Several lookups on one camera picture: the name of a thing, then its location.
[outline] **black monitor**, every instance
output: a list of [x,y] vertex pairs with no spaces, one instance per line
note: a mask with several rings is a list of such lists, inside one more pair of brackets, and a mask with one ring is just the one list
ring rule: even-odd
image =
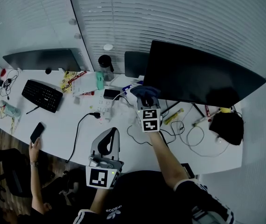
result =
[[161,99],[230,108],[265,82],[218,56],[153,41],[143,84],[158,88]]
[[46,49],[14,53],[3,59],[13,68],[22,70],[58,70],[81,71],[70,49]]

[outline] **black keyboard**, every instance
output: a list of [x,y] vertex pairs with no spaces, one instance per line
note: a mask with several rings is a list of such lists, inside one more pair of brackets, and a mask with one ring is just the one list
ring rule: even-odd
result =
[[61,101],[62,93],[44,84],[28,80],[22,96],[35,105],[55,113]]

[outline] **person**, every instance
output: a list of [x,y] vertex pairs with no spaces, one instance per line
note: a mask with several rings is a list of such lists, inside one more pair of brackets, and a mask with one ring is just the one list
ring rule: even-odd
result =
[[161,172],[124,174],[112,190],[98,189],[90,209],[80,210],[74,224],[233,224],[232,211],[209,194],[206,186],[188,178],[160,134],[148,134]]
[[32,193],[32,205],[30,216],[19,215],[17,216],[13,210],[0,208],[0,224],[21,224],[21,223],[43,223],[45,221],[44,214],[52,209],[48,203],[43,203],[41,196],[41,184],[38,173],[38,157],[39,150],[41,148],[41,140],[37,138],[34,144],[30,141],[29,144],[29,158],[31,166],[31,193]]

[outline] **hand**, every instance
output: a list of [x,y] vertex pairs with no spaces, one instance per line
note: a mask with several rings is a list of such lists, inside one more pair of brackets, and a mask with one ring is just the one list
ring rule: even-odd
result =
[[40,148],[41,148],[40,138],[37,138],[34,144],[32,144],[32,141],[30,141],[29,157],[30,157],[31,162],[37,162],[38,161]]

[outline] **black bag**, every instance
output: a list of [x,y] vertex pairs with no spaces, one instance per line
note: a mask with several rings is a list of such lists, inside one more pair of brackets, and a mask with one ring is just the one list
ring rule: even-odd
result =
[[233,145],[240,145],[244,136],[244,122],[236,112],[216,114],[209,129]]

